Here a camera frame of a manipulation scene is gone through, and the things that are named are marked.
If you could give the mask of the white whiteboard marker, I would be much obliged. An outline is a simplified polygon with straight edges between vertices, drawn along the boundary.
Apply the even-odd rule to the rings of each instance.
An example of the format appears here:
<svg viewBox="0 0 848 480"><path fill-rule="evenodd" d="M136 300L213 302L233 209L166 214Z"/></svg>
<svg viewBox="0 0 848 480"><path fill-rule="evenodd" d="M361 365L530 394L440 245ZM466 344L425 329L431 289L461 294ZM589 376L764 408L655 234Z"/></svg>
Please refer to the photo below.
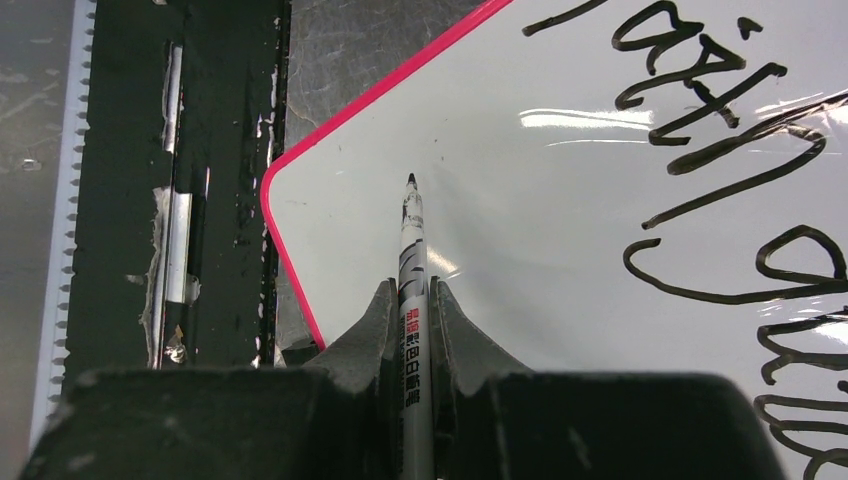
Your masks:
<svg viewBox="0 0 848 480"><path fill-rule="evenodd" d="M429 284L423 200L414 174L402 203L398 259L400 479L434 479Z"/></svg>

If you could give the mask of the pink framed whiteboard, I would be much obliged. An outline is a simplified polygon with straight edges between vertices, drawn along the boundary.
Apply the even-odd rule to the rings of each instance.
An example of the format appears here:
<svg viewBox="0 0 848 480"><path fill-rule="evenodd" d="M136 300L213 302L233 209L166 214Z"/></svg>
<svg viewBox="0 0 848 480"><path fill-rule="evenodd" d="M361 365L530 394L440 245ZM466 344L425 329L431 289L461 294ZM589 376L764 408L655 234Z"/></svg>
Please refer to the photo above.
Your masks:
<svg viewBox="0 0 848 480"><path fill-rule="evenodd" d="M320 345L428 270L537 370L698 371L791 479L847 475L847 5L489 1L285 155L263 211Z"/></svg>

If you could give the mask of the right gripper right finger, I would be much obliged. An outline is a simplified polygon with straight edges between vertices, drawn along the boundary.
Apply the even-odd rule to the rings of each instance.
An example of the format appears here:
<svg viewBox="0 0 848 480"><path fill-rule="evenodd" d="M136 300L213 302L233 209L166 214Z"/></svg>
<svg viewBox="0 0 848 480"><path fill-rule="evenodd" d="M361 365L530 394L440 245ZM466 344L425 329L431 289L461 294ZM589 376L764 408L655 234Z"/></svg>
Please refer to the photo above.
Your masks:
<svg viewBox="0 0 848 480"><path fill-rule="evenodd" d="M780 479L752 407L700 373L535 372L430 281L442 479Z"/></svg>

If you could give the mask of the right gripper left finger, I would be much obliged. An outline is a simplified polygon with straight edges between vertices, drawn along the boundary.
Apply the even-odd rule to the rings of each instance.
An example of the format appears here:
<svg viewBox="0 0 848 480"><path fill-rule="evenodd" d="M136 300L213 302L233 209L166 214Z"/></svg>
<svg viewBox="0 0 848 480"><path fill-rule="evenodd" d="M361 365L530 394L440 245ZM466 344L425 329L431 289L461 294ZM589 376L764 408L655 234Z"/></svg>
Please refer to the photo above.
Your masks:
<svg viewBox="0 0 848 480"><path fill-rule="evenodd" d="M396 283L303 365L93 370L63 396L24 479L392 479Z"/></svg>

